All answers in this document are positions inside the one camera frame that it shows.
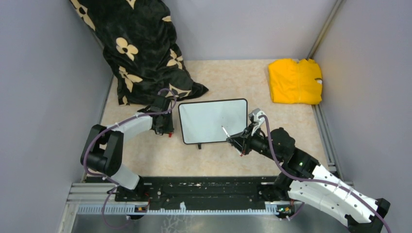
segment black pillow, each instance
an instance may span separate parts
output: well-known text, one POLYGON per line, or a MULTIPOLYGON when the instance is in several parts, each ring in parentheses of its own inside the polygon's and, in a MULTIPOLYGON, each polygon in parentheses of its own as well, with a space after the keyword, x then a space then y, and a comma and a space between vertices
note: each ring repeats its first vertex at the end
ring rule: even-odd
POLYGON ((104 44, 103 56, 118 79, 119 104, 151 104, 165 87, 179 100, 208 91, 190 78, 170 10, 162 1, 70 1, 104 44))

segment yellow cloth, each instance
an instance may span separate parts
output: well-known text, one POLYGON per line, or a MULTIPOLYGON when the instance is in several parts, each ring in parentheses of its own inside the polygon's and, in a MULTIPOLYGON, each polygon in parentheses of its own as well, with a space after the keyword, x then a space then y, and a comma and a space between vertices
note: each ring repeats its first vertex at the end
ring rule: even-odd
POLYGON ((322 101, 322 73, 314 60, 280 59, 268 68, 273 102, 319 104, 322 101))

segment gray wall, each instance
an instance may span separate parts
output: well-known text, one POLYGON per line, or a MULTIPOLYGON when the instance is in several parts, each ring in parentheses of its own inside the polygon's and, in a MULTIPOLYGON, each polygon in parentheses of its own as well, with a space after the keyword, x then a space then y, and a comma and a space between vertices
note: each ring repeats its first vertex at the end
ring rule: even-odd
POLYGON ((306 58, 335 0, 164 0, 186 60, 306 58))
POLYGON ((315 55, 343 173, 411 232, 412 1, 347 1, 315 55))
POLYGON ((3 0, 0 22, 0 232, 56 232, 111 72, 67 0, 3 0))

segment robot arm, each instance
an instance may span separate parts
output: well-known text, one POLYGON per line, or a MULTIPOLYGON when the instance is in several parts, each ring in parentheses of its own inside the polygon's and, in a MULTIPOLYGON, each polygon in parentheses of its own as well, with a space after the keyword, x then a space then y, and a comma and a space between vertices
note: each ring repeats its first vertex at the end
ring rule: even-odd
MULTIPOLYGON (((163 96, 157 96, 154 103, 139 110, 133 119, 118 127, 109 130, 100 137, 90 150, 86 163, 87 167, 98 171, 120 186, 134 190, 137 194, 142 192, 142 178, 124 166, 122 161, 123 144, 137 136, 139 133, 154 130, 156 134, 173 133, 172 112, 162 113, 168 110, 171 100, 163 96)), ((92 140, 104 130, 114 125, 95 125, 91 128, 83 150, 80 162, 83 164, 86 149, 92 140)))
MULTIPOLYGON (((269 141, 260 130, 260 126, 264 122, 264 118, 260 117, 261 115, 264 115, 264 112, 255 109, 249 115, 252 123, 243 132, 227 138, 227 142, 238 151, 241 151, 241 156, 255 150, 273 159, 269 141)), ((295 140, 283 128, 271 131, 271 138, 274 151, 276 151, 275 157, 280 163, 283 162, 282 168, 289 174, 307 181, 293 180, 281 173, 274 184, 268 185, 268 192, 277 193, 283 200, 294 199, 305 202, 331 215, 347 226, 350 232, 378 233, 381 231, 383 223, 354 195, 361 197, 382 217, 389 210, 390 203, 387 200, 372 199, 342 182, 315 158, 296 148, 294 145, 295 140), (311 182, 311 179, 336 183, 337 186, 311 182), (340 186, 346 188, 349 192, 344 191, 340 186)))

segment floral pattern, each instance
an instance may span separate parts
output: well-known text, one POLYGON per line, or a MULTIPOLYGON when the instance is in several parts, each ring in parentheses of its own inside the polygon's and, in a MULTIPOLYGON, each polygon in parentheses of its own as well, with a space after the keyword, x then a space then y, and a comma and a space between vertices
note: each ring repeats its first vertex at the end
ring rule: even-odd
POLYGON ((123 96, 123 98, 121 98, 121 101, 123 101, 123 103, 120 103, 120 105, 127 105, 128 103, 126 96, 123 96))
POLYGON ((139 83, 143 81, 141 77, 127 73, 126 68, 124 67, 119 67, 119 74, 122 78, 124 78, 124 82, 126 83, 127 89, 130 92, 132 92, 133 83, 139 83))
POLYGON ((172 58, 169 60, 169 62, 167 63, 166 66, 171 67, 171 66, 174 66, 174 65, 177 64, 179 69, 183 69, 183 66, 182 66, 182 63, 181 63, 181 61, 183 61, 182 56, 177 57, 177 54, 172 49, 170 49, 170 57, 172 57, 172 58))
POLYGON ((94 26, 94 23, 91 21, 90 17, 87 15, 87 8, 81 5, 78 0, 70 1, 73 4, 74 8, 76 8, 76 12, 80 16, 80 18, 82 18, 83 21, 95 31, 96 27, 94 26))
POLYGON ((126 54, 132 61, 135 60, 134 54, 137 54, 139 50, 134 45, 129 45, 123 37, 117 38, 116 44, 116 49, 119 53, 126 54))
POLYGON ((130 6, 132 7, 132 9, 134 10, 135 9, 135 2, 136 2, 136 0, 126 0, 129 4, 130 4, 130 6))
POLYGON ((163 17, 162 20, 165 22, 171 22, 172 18, 170 16, 166 16, 166 17, 163 17))
MULTIPOLYGON (((169 83, 169 89, 173 92, 174 96, 178 99, 178 98, 183 98, 186 97, 190 94, 191 90, 180 90, 177 87, 174 87, 172 84, 169 83)), ((168 94, 166 95, 166 97, 170 97, 173 96, 170 92, 168 92, 168 94)))

